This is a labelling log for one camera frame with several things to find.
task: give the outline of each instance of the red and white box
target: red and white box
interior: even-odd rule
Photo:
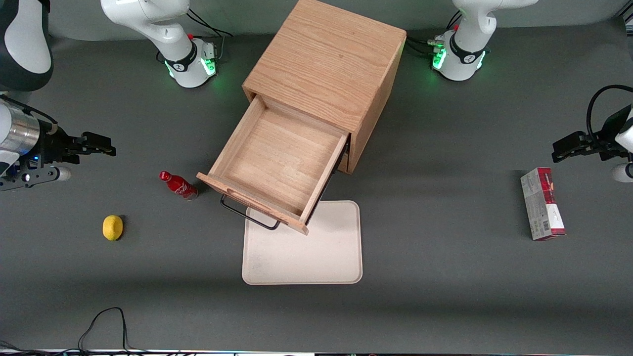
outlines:
[[[551,168],[537,168],[521,177],[527,216],[534,241],[565,235],[565,226],[554,199]]]

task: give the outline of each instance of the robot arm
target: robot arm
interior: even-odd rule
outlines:
[[[50,116],[5,94],[38,90],[50,80],[49,11],[49,0],[0,0],[0,191],[63,179],[67,170],[45,166],[54,162],[116,155],[109,138],[90,132],[69,136]]]
[[[552,159],[558,163],[570,157],[599,154],[602,161],[621,157],[628,163],[616,165],[611,176],[618,182],[633,182],[633,105],[622,108],[605,121],[602,129],[593,132],[591,113],[593,105],[600,94],[609,89],[623,89],[633,92],[627,86],[606,86],[600,89],[589,102],[587,109],[587,133],[576,131],[553,144]]]
[[[49,0],[0,1],[0,91],[34,91],[50,80]]]
[[[215,47],[190,39],[177,22],[167,22],[189,10],[189,0],[101,0],[101,8],[114,23],[140,32],[165,57],[170,75],[183,87],[204,84],[215,70]]]
[[[467,80],[481,67],[486,55],[484,49],[497,29],[493,11],[518,9],[537,3],[538,0],[453,0],[461,14],[459,28],[448,30],[429,41],[439,44],[433,69],[450,80]]]

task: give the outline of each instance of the drawer handle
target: drawer handle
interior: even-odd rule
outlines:
[[[268,225],[264,224],[264,223],[263,223],[263,222],[261,222],[261,221],[257,221],[257,220],[255,220],[255,219],[253,219],[252,217],[250,217],[250,216],[246,215],[245,213],[242,213],[242,212],[240,212],[240,211],[238,211],[238,210],[236,210],[236,209],[233,209],[232,207],[228,206],[228,205],[224,202],[224,199],[225,199],[226,197],[227,197],[227,195],[226,195],[226,194],[222,194],[222,198],[220,198],[220,204],[222,204],[222,206],[223,206],[223,207],[225,207],[225,208],[229,209],[230,211],[232,211],[232,212],[236,213],[237,215],[239,215],[239,216],[241,216],[241,217],[243,217],[243,218],[245,218],[245,219],[247,219],[247,220],[250,220],[250,221],[254,222],[255,224],[258,224],[259,226],[263,227],[264,229],[268,229],[268,230],[275,230],[276,228],[278,228],[278,227],[279,227],[279,220],[277,221],[277,223],[275,223],[275,225],[274,225],[274,226],[268,226]]]

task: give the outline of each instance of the cabinet top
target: cabinet top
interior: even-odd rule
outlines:
[[[299,0],[243,86],[356,132],[405,39],[396,27]]]

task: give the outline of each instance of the open drawer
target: open drawer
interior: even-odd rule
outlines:
[[[347,141],[348,132],[257,95],[209,174],[197,178],[222,193],[230,210],[244,216],[226,197],[307,235]]]

